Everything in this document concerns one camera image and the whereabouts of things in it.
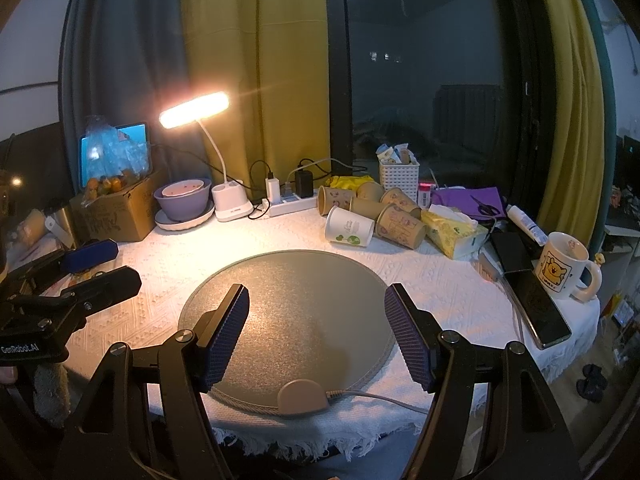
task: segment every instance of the shoe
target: shoe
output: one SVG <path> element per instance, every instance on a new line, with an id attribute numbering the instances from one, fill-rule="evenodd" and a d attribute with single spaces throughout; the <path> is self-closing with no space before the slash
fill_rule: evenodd
<path id="1" fill-rule="evenodd" d="M 575 383 L 575 389 L 583 399 L 587 399 L 591 402 L 599 404 L 602 402 L 604 393 L 602 389 L 598 387 L 596 381 L 592 378 L 580 379 Z"/>
<path id="2" fill-rule="evenodd" d="M 599 367 L 598 365 L 594 365 L 594 364 L 584 365 L 582 367 L 582 374 L 587 379 L 593 378 L 596 381 L 596 384 L 598 385 L 598 387 L 603 390 L 605 390 L 607 385 L 609 384 L 609 381 L 607 381 L 607 378 L 602 374 L 602 368 Z"/>

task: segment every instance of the purple bowl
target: purple bowl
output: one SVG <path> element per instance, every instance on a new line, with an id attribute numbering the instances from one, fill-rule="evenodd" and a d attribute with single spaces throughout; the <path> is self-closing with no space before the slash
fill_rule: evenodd
<path id="1" fill-rule="evenodd" d="M 193 220 L 204 213 L 204 210 L 207 208 L 207 203 L 209 203 L 211 181 L 208 178 L 203 178 L 202 180 L 204 181 L 204 186 L 200 189 L 180 196 L 163 196 L 162 190 L 170 185 L 167 184 L 166 186 L 156 189 L 154 198 L 158 200 L 162 211 L 164 211 L 164 214 L 171 220 L 175 222 Z"/>

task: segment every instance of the scissors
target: scissors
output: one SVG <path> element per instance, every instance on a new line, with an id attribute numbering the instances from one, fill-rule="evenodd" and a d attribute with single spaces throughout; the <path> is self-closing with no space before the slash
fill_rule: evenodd
<path id="1" fill-rule="evenodd" d="M 495 207 L 493 205 L 485 204 L 483 202 L 480 202 L 473 195 L 470 195 L 470 197 L 474 200 L 474 202 L 476 202 L 478 204 L 478 212 L 481 215 L 496 217 L 496 216 L 498 216 L 500 214 L 500 210 L 497 207 Z"/>

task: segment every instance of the yellow curtain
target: yellow curtain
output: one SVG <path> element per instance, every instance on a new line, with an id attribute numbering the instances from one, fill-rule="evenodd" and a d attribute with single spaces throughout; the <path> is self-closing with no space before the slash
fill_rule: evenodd
<path id="1" fill-rule="evenodd" d="M 538 223 L 587 245 L 604 171 L 604 101 L 581 0 L 545 0 L 556 58 L 556 133 Z"/>
<path id="2" fill-rule="evenodd" d="M 229 94 L 229 109 L 206 121 L 227 171 L 248 183 L 263 158 L 283 180 L 300 158 L 328 156 L 325 0 L 181 1 L 194 94 Z"/>

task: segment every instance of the white plate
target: white plate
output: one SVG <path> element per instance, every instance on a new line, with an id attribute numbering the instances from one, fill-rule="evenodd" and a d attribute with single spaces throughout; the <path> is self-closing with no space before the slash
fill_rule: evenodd
<path id="1" fill-rule="evenodd" d="M 182 196 L 187 193 L 191 193 L 204 186 L 204 181 L 199 178 L 193 178 L 191 180 L 181 180 L 180 182 L 174 182 L 169 184 L 162 190 L 162 196 Z"/>
<path id="2" fill-rule="evenodd" d="M 164 213 L 164 211 L 162 211 L 161 209 L 156 213 L 156 225 L 159 228 L 164 229 L 165 231 L 184 231 L 185 229 L 191 229 L 192 227 L 196 227 L 200 224 L 203 224 L 207 220 L 209 220 L 209 218 L 211 218 L 211 216 L 213 215 L 213 211 L 214 211 L 213 200 L 209 200 L 209 204 L 207 205 L 207 210 L 202 215 L 198 216 L 197 218 L 194 218 L 193 220 L 187 220 L 185 222 L 176 222 L 174 220 L 169 219 L 167 215 Z"/>

